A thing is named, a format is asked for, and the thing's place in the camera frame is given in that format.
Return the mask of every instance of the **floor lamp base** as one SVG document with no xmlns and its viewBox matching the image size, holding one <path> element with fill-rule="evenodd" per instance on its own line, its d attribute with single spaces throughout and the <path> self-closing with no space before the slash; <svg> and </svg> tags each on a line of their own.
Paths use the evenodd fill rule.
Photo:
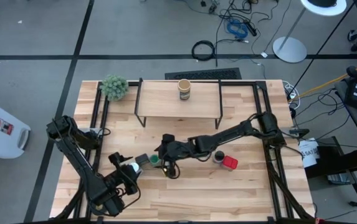
<svg viewBox="0 0 357 224">
<path fill-rule="evenodd" d="M 305 59 L 307 56 L 307 49 L 303 43 L 297 39 L 289 37 L 282 49 L 279 50 L 283 40 L 285 40 L 285 37 L 278 38 L 274 41 L 272 46 L 272 49 L 278 58 L 289 63 L 297 63 Z"/>
</svg>

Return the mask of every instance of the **green cup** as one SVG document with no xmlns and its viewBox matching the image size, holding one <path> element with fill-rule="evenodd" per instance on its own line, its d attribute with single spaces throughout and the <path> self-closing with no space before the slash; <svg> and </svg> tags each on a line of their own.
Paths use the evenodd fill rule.
<svg viewBox="0 0 357 224">
<path fill-rule="evenodd" d="M 149 161 L 151 162 L 152 166 L 160 166 L 161 164 L 161 160 L 159 159 L 159 156 L 155 154 L 149 157 Z"/>
</svg>

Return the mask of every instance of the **white lamp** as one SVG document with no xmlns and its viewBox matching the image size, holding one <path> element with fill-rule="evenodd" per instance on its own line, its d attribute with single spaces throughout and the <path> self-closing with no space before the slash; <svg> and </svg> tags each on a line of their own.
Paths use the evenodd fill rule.
<svg viewBox="0 0 357 224">
<path fill-rule="evenodd" d="M 332 7 L 319 7 L 311 4 L 308 0 L 301 0 L 304 8 L 298 15 L 292 28 L 286 37 L 280 37 L 274 41 L 272 50 L 275 55 L 285 62 L 297 63 L 301 62 L 307 56 L 307 49 L 299 40 L 290 37 L 297 23 L 302 18 L 306 9 L 320 16 L 337 16 L 344 12 L 347 7 L 346 0 L 337 0 L 336 5 Z"/>
</svg>

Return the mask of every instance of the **yellow cable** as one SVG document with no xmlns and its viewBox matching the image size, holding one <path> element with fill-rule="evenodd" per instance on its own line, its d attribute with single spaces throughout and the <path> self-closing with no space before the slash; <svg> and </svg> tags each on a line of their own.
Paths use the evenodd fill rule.
<svg viewBox="0 0 357 224">
<path fill-rule="evenodd" d="M 319 90 L 319 89 L 321 89 L 321 88 L 323 88 L 323 87 L 325 87 L 325 86 L 327 86 L 327 85 L 329 85 L 329 84 L 332 84 L 332 83 L 334 83 L 334 82 L 338 82 L 338 81 L 340 81 L 340 80 L 346 78 L 346 76 L 347 76 L 347 73 L 344 74 L 344 75 L 342 75 L 342 76 L 339 77 L 339 78 L 336 78 L 336 79 L 334 79 L 334 80 L 330 80 L 330 81 L 328 81 L 328 82 L 326 82 L 326 83 L 324 83 L 324 84 L 322 84 L 322 85 L 320 85 L 320 86 L 317 86 L 317 87 L 315 87 L 315 88 L 312 88 L 311 90 L 307 90 L 306 92 L 304 92 L 304 93 L 302 93 L 302 94 L 296 96 L 295 98 L 291 99 L 290 101 L 296 100 L 296 99 L 299 98 L 299 97 L 303 97 L 303 96 L 305 96 L 305 95 L 307 95 L 307 94 L 309 94 L 309 93 L 312 93 L 312 92 L 314 92 L 314 91 L 316 91 L 316 90 Z"/>
</svg>

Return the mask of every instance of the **bucket label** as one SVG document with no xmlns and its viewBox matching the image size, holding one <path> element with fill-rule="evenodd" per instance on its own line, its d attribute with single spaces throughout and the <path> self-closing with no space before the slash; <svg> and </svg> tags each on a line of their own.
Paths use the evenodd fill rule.
<svg viewBox="0 0 357 224">
<path fill-rule="evenodd" d="M 14 126 L 12 124 L 9 124 L 8 122 L 6 122 L 0 118 L 0 131 L 1 132 L 11 135 L 13 129 L 14 129 Z"/>
</svg>

